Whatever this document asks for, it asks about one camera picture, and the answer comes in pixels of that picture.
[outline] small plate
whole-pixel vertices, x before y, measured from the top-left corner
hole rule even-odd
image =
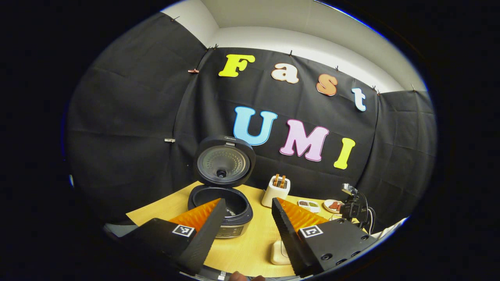
[[[336,209],[330,209],[330,206],[334,203],[334,202],[337,202],[338,204],[340,205],[344,205],[344,203],[342,203],[341,201],[338,201],[338,200],[333,200],[333,199],[328,199],[328,200],[325,200],[323,202],[323,207],[331,212],[331,213],[334,213],[334,214],[340,214],[340,211],[337,211]]]

